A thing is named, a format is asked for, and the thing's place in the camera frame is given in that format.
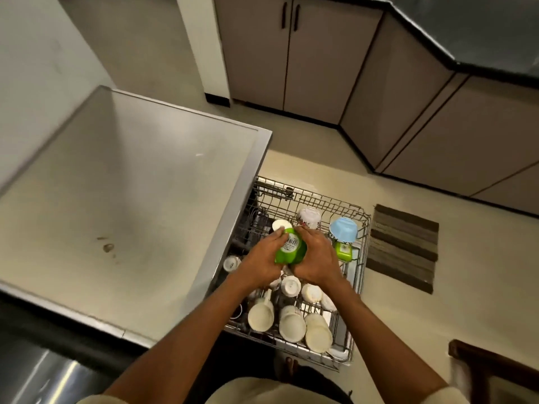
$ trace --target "beige floor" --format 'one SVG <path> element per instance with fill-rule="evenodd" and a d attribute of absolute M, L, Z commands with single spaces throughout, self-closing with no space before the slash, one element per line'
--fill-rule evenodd
<path fill-rule="evenodd" d="M 434 294 L 367 270 L 363 299 L 444 378 L 454 338 L 539 368 L 539 220 L 372 176 L 335 130 L 206 103 L 175 0 L 60 1 L 120 89 L 272 130 L 261 175 L 439 222 Z M 355 402 L 381 402 L 357 352 L 324 373 Z"/>

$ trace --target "hand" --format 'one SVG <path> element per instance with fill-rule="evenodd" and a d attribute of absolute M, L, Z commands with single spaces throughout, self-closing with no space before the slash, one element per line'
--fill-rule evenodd
<path fill-rule="evenodd" d="M 343 279 L 337 252 L 323 232 L 305 226 L 294 227 L 294 230 L 307 244 L 305 258 L 295 266 L 294 275 L 328 293 L 328 286 Z"/>
<path fill-rule="evenodd" d="M 256 244 L 233 273 L 246 286 L 247 295 L 267 287 L 281 276 L 282 265 L 275 263 L 275 253 L 288 239 L 288 233 L 284 231 L 281 227 Z"/>

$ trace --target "dark countertop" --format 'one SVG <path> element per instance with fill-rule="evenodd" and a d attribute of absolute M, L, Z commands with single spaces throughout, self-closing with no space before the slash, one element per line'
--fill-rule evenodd
<path fill-rule="evenodd" d="M 386 4 L 452 69 L 539 86 L 539 0 L 355 1 Z"/>

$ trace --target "cabinet handle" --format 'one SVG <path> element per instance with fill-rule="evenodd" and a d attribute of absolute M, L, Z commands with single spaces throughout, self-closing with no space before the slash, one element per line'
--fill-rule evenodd
<path fill-rule="evenodd" d="M 285 1 L 282 5 L 281 29 L 286 28 L 286 7 L 288 7 L 288 3 Z"/>
<path fill-rule="evenodd" d="M 296 7 L 296 17 L 294 18 L 294 31 L 298 30 L 298 20 L 300 18 L 300 5 Z"/>

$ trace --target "striped mat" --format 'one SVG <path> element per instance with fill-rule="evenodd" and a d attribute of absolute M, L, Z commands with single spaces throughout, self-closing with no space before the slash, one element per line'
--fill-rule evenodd
<path fill-rule="evenodd" d="M 367 268 L 432 293 L 439 227 L 437 222 L 377 204 Z"/>

